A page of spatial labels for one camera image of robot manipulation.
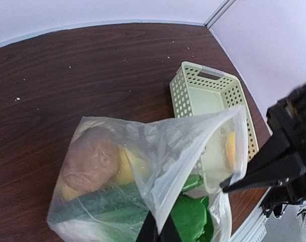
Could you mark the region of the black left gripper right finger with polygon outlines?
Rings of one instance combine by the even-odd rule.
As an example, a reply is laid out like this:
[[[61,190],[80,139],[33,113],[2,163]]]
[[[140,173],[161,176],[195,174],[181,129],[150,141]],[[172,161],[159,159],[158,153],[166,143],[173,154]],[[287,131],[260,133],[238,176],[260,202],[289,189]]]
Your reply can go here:
[[[159,235],[160,242],[182,242],[172,216],[169,215],[167,221]]]

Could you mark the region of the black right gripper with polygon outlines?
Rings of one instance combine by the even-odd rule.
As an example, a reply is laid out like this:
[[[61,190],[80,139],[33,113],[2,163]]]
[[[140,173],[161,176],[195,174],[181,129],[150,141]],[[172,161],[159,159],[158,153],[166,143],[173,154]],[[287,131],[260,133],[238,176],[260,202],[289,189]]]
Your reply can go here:
[[[220,183],[223,192],[271,187],[261,203],[265,216],[280,217],[306,201],[306,83],[268,108],[273,135],[247,165],[244,178]]]

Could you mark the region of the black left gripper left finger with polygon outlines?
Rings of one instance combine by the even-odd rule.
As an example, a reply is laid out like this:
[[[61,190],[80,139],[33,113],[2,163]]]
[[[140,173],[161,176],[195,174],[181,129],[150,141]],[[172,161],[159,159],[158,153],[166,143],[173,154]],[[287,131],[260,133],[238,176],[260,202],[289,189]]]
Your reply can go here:
[[[157,242],[158,237],[159,234],[155,218],[153,217],[152,213],[149,211],[143,223],[143,226],[140,230],[140,233],[136,239],[136,242]]]

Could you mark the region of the green white bok choy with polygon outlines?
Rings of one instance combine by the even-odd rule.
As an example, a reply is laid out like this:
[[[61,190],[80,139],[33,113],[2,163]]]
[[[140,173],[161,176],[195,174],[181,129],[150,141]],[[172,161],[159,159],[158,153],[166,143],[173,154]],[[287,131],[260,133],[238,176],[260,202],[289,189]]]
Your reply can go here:
[[[155,218],[160,235],[169,215],[175,223],[182,241],[211,241],[214,225],[209,213],[209,198],[193,198],[186,192],[193,191],[202,185],[200,175],[190,175],[176,197],[161,208],[149,208]],[[126,211],[114,214],[108,212],[95,217],[73,218],[60,223],[48,223],[65,241],[136,241],[146,219],[143,212]]]

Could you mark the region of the dark green cucumber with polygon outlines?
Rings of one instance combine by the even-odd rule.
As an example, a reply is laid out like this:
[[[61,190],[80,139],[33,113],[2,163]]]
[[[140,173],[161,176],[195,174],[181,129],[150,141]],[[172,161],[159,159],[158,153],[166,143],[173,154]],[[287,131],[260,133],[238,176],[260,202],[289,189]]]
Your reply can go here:
[[[59,202],[50,208],[47,218],[49,222],[60,223],[73,218],[95,217],[108,212],[117,214],[123,209],[127,212],[147,214],[147,206],[135,183],[113,186],[81,195],[71,201]]]

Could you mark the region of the orange yellow corn bread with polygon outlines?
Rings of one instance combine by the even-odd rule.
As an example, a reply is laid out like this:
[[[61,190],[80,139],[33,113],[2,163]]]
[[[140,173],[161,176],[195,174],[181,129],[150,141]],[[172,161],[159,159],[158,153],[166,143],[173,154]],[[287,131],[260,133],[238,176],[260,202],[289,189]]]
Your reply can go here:
[[[231,169],[234,169],[235,164],[235,152],[236,152],[236,145],[235,145],[235,132],[229,133],[226,144],[225,144],[226,156],[229,162]]]

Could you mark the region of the clear polka dot zip bag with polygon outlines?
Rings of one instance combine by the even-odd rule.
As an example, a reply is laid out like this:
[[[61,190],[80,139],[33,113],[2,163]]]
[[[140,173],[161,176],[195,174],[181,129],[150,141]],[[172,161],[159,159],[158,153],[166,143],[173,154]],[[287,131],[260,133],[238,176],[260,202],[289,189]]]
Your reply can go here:
[[[91,116],[83,117],[81,121],[103,122],[99,127],[108,129],[114,134],[118,147],[125,147],[134,154],[134,161],[129,163],[135,179],[134,183],[149,208],[161,208],[176,197],[176,193],[184,187],[190,175],[199,175],[191,172],[203,149],[212,134],[229,119],[238,123],[241,133],[240,137],[235,135],[235,164],[230,176],[233,176],[233,181],[236,182],[245,176],[247,169],[248,142],[244,106],[239,105],[218,113],[170,118],[147,124]],[[63,164],[49,210],[52,205],[65,201],[61,194],[61,185],[65,183],[61,176]],[[116,184],[114,177],[115,175],[98,190],[120,186]],[[221,189],[211,194],[203,191],[197,196],[199,188],[186,194],[193,198],[203,196],[209,198],[208,209],[214,225],[211,241],[229,241],[232,232],[232,216],[228,196]]]

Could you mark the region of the yellow green lemon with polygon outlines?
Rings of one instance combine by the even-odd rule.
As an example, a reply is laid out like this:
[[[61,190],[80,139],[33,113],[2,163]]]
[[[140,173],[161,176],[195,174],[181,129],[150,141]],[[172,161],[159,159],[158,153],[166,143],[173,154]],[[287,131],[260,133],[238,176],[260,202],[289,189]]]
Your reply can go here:
[[[71,187],[69,187],[65,183],[62,183],[62,185],[61,185],[61,194],[62,194],[62,198],[65,201],[71,201],[71,200],[80,196],[79,191],[76,191],[76,190],[72,189]]]

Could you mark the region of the brown potato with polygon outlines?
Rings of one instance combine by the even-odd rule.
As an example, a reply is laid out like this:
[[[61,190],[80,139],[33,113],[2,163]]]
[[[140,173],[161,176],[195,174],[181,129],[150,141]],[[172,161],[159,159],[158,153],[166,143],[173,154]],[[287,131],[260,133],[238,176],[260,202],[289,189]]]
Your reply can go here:
[[[108,129],[93,127],[70,144],[61,176],[78,192],[94,192],[116,174],[119,162],[114,134]]]

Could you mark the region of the green perforated plastic basket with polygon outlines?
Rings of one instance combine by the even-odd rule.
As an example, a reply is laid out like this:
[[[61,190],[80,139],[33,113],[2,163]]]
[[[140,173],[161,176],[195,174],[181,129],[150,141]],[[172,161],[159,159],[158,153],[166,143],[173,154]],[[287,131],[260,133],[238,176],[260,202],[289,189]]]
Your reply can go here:
[[[170,83],[175,117],[212,114],[234,106],[248,106],[240,81],[234,75],[191,62],[182,62]],[[219,184],[230,177],[234,163],[226,155],[226,141],[231,133],[240,137],[238,123],[229,119],[207,142],[192,170],[203,177],[203,191],[211,194],[220,190]]]

